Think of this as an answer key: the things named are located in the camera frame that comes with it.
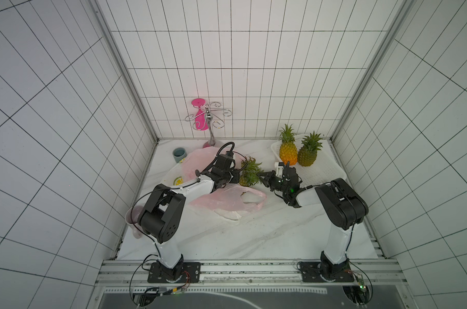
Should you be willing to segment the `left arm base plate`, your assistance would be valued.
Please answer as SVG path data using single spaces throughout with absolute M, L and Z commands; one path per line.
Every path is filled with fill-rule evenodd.
M 168 269 L 160 262 L 155 262 L 151 264 L 147 282 L 150 284 L 198 283 L 200 273 L 201 264 L 199 262 L 179 262 L 173 269 Z

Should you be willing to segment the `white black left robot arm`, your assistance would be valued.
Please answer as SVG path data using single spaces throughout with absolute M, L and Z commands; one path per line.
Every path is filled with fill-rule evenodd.
M 218 152 L 202 171 L 196 171 L 196 179 L 179 187 L 157 185 L 148 194 L 137 219 L 137 229 L 155 241 L 158 265 L 173 276 L 181 274 L 183 255 L 173 240 L 178 231 L 183 210 L 188 202 L 239 181 L 240 169 L 236 167 L 234 152 Z

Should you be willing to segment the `pink plastic bag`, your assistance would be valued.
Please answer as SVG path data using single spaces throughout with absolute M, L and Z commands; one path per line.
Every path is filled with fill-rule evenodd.
M 184 181 L 193 180 L 196 170 L 202 171 L 213 161 L 218 148 L 197 149 L 189 154 L 182 162 L 181 168 Z M 192 200 L 187 197 L 187 202 L 195 207 L 210 209 L 218 214 L 227 212 L 255 212 L 264 206 L 266 194 L 251 187 L 241 186 L 233 182 L 220 185 L 213 193 Z

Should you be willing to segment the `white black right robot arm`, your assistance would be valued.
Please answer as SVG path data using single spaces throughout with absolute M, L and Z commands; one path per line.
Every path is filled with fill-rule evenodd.
M 368 214 L 366 202 L 342 178 L 320 185 L 301 187 L 302 180 L 296 168 L 285 165 L 277 171 L 257 174 L 261 183 L 294 208 L 322 205 L 331 222 L 330 234 L 317 267 L 319 274 L 331 281 L 349 270 L 347 252 L 356 225 Z

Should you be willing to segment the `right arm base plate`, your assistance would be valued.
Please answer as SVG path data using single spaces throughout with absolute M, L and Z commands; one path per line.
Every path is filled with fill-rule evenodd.
M 334 265 L 327 261 L 298 262 L 297 269 L 304 283 L 353 283 L 347 261 Z

